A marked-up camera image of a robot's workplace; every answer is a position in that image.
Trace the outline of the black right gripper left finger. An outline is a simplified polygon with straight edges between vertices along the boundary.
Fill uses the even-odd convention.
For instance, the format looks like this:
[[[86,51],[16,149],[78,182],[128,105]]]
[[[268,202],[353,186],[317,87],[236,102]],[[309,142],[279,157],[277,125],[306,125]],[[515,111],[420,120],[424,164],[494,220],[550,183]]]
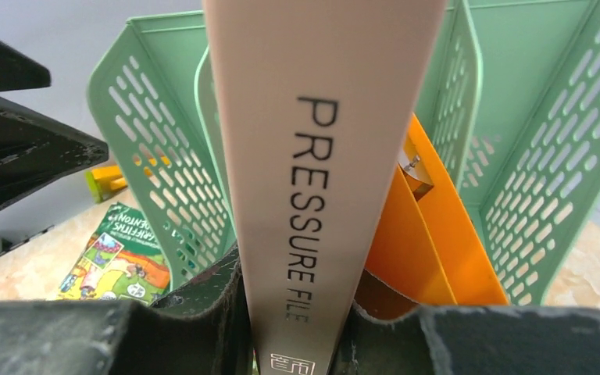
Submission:
[[[246,374],[248,323],[232,247],[152,305],[0,302],[0,374]]]

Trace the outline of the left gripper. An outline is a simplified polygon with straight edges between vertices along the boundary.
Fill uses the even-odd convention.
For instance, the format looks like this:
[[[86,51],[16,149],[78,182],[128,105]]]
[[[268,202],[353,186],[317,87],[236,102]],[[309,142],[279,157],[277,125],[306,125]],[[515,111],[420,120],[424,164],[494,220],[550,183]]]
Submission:
[[[45,66],[0,41],[0,92],[51,82]],[[108,158],[104,141],[0,96],[0,211]]]

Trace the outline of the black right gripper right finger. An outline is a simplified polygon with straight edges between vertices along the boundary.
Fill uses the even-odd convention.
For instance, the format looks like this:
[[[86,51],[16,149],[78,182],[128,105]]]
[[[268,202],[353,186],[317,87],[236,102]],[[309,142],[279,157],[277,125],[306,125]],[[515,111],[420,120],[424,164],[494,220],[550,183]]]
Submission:
[[[356,302],[333,374],[600,374],[600,310]]]

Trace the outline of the green file rack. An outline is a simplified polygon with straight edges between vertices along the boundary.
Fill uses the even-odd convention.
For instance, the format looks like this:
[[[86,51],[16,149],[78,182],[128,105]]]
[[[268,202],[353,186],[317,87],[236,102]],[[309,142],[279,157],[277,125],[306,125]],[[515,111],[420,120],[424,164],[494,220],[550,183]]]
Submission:
[[[234,242],[198,76],[199,11],[135,17],[91,114],[162,246],[173,290]],[[416,107],[514,305],[537,305],[600,195],[600,1],[451,1]]]

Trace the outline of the beige pressure file folder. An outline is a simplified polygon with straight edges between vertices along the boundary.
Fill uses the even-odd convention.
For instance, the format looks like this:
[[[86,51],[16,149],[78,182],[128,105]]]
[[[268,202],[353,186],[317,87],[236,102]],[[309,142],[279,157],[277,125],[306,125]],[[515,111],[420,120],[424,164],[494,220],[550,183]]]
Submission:
[[[260,373],[329,372],[445,8],[204,2]]]

